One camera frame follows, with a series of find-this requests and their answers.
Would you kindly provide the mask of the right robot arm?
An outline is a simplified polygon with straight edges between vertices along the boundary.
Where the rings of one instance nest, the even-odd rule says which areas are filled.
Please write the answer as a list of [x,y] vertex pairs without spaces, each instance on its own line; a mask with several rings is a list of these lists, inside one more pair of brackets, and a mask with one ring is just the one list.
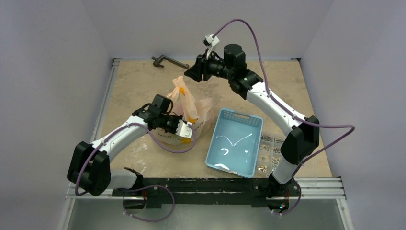
[[233,92],[254,104],[280,128],[286,136],[281,147],[282,160],[269,176],[269,189],[275,195],[287,190],[294,171],[304,158],[319,146],[319,123],[315,116],[306,117],[272,94],[267,81],[247,67],[246,54],[238,44],[224,47],[223,57],[206,51],[184,75],[196,82],[212,76],[226,79]]

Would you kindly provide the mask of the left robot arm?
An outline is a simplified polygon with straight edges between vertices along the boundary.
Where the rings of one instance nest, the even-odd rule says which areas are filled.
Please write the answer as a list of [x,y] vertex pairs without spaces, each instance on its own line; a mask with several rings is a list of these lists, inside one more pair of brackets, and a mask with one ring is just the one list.
[[129,118],[106,136],[74,148],[67,179],[75,185],[75,195],[99,196],[107,189],[124,189],[129,195],[142,192],[140,173],[131,169],[112,170],[111,162],[138,138],[160,128],[181,138],[191,138],[192,125],[174,114],[171,99],[157,94],[152,102],[131,113]]

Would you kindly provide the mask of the orange banana print plastic bag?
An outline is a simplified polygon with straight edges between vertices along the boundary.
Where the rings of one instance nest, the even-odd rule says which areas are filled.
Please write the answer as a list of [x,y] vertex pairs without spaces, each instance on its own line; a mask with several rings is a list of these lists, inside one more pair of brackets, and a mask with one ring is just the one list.
[[[196,100],[192,92],[187,87],[184,77],[179,76],[172,80],[175,88],[167,97],[174,102],[172,112],[183,116],[183,120],[192,123],[196,137],[205,134],[214,122],[214,102],[212,98],[203,98]],[[158,141],[169,145],[181,145],[194,141],[192,138],[181,138],[163,129],[157,128],[152,131]]]

